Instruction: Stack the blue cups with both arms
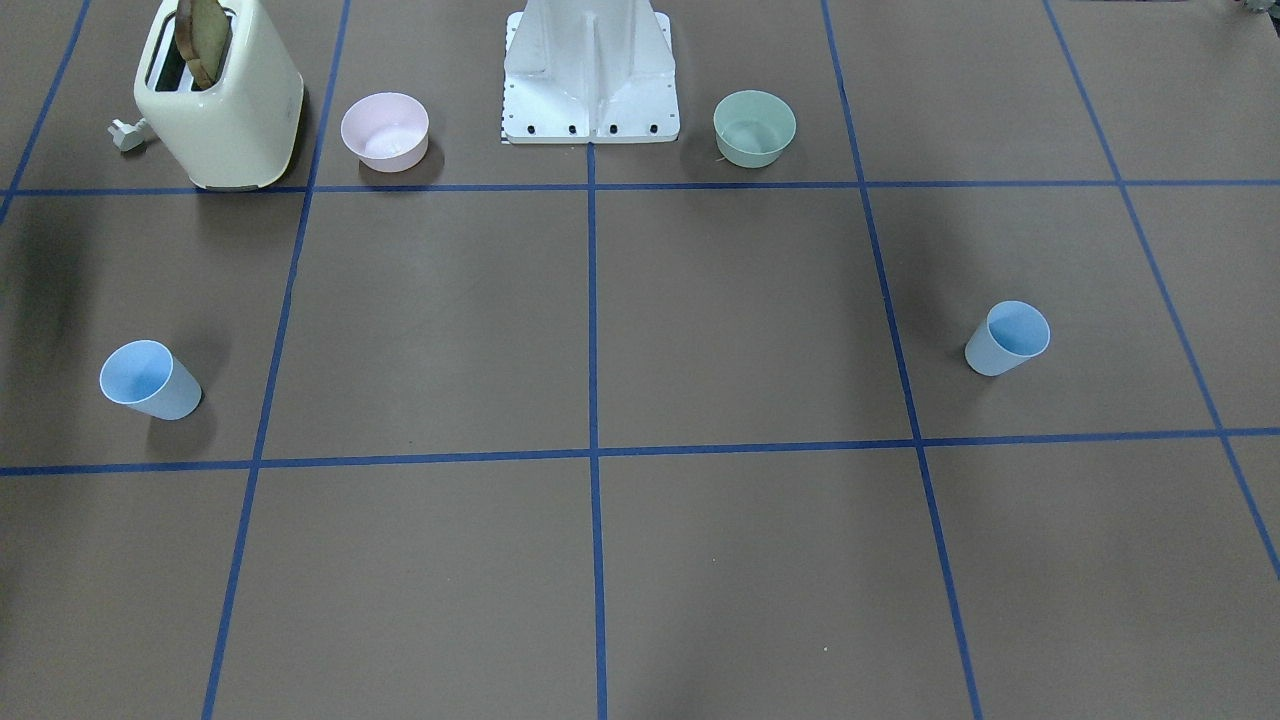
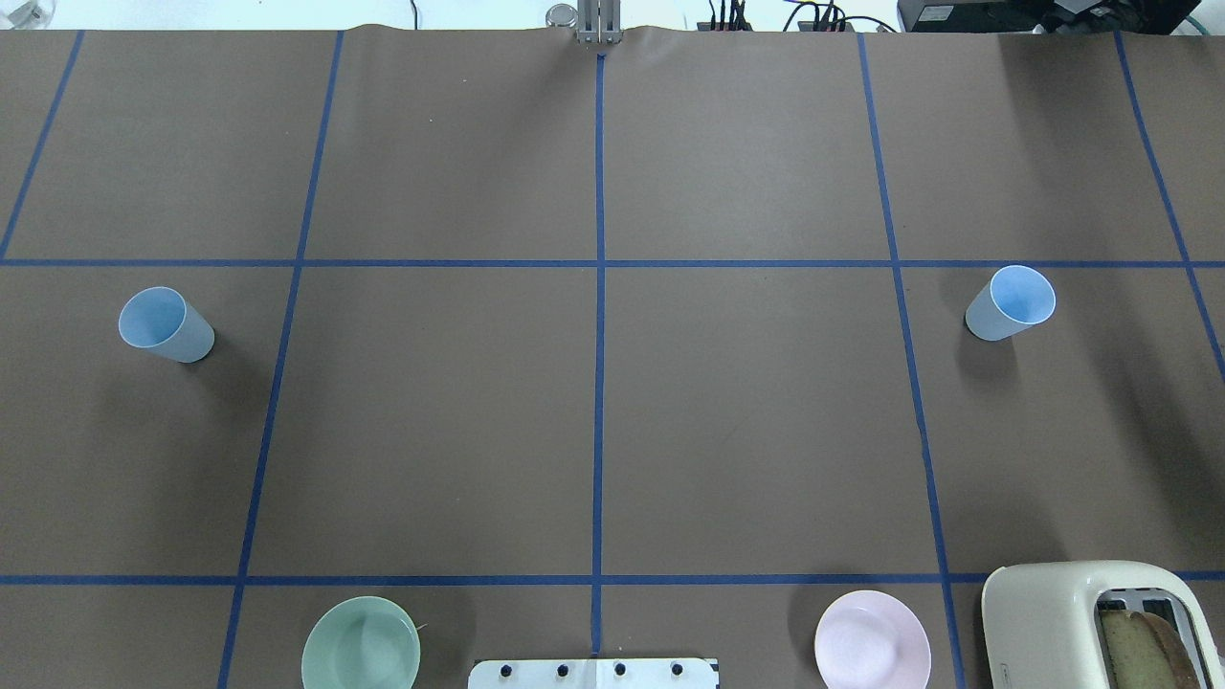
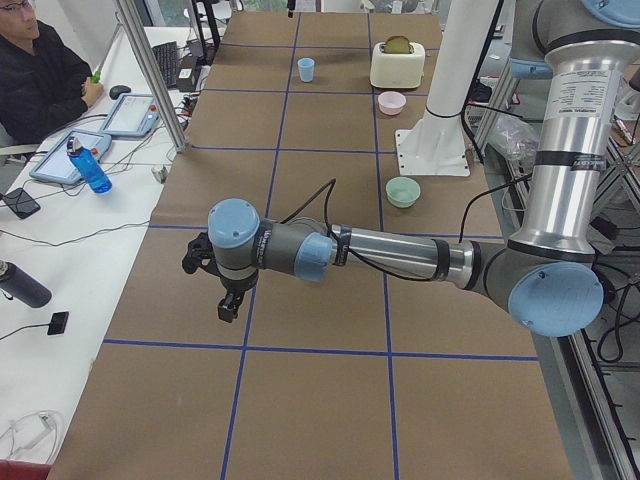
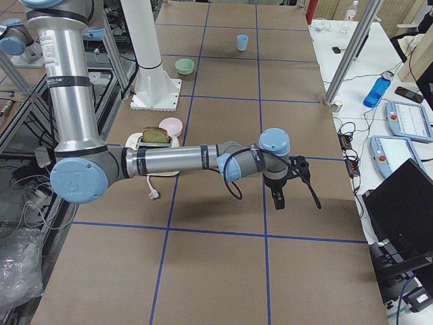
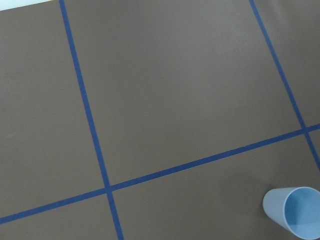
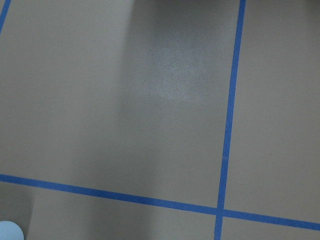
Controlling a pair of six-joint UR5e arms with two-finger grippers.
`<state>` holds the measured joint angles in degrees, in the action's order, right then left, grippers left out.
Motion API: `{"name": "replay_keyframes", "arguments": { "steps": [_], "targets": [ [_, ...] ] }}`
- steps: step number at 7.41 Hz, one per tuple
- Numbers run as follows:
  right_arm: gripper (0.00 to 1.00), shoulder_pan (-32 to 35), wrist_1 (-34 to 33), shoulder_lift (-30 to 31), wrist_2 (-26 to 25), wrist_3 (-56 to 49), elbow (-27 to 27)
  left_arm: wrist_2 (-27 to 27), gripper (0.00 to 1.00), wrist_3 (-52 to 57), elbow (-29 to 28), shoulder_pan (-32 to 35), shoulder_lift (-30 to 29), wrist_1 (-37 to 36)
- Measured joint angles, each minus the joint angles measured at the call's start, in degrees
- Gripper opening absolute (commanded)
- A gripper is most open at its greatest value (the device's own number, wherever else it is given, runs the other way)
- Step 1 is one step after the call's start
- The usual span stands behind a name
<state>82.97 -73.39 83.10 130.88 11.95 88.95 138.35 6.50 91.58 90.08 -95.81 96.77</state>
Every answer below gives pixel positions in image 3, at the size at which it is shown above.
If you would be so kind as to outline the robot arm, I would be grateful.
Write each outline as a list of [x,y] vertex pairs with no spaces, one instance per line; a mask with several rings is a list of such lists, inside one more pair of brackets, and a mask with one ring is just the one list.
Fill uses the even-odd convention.
[[297,216],[275,222],[245,200],[227,199],[188,244],[183,270],[220,279],[218,315],[228,322],[263,269],[319,281],[330,265],[357,259],[403,280],[476,292],[536,334],[570,335],[604,302],[586,231],[618,89],[638,56],[635,1],[519,3],[513,70],[547,67],[552,76],[524,220],[505,245],[412,239]]

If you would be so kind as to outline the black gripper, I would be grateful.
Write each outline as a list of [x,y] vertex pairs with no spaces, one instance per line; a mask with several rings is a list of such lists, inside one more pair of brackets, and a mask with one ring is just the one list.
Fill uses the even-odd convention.
[[255,269],[249,274],[241,274],[239,279],[233,279],[230,273],[223,273],[217,263],[213,245],[205,232],[199,233],[187,244],[182,269],[187,274],[194,274],[198,269],[202,269],[220,279],[226,293],[218,303],[217,312],[218,318],[226,323],[232,323],[238,318],[245,292],[254,288],[258,281],[258,271]]

